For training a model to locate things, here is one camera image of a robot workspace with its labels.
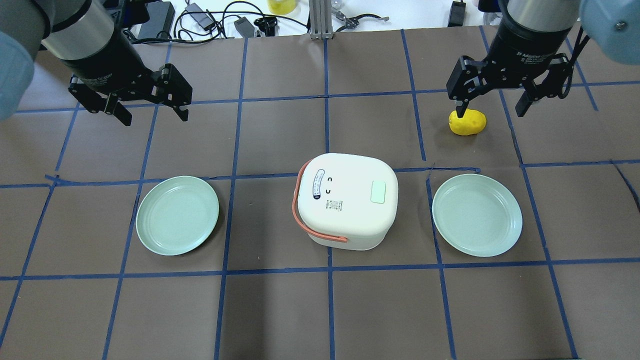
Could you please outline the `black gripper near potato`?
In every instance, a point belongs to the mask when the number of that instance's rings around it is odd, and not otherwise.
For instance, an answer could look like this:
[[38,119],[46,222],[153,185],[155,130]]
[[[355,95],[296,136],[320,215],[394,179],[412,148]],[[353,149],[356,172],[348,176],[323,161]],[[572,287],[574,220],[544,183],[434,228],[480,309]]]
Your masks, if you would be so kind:
[[[558,51],[558,32],[532,30],[512,19],[503,19],[483,61],[462,55],[446,82],[448,98],[455,102],[455,115],[462,118],[471,100],[494,89],[514,89],[523,84],[524,92],[515,105],[518,117],[543,98],[564,100],[573,84],[575,64]],[[541,83],[533,79],[547,75]]]

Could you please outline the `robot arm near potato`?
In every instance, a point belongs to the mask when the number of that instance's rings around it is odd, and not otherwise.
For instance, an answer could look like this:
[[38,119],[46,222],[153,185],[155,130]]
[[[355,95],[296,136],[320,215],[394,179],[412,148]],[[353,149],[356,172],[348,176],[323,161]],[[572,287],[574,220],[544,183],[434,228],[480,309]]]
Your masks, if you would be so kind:
[[566,98],[573,71],[593,40],[612,61],[639,64],[637,0],[499,0],[502,20],[482,60],[462,55],[448,81],[455,114],[493,90],[524,92],[515,110],[523,117],[543,98]]

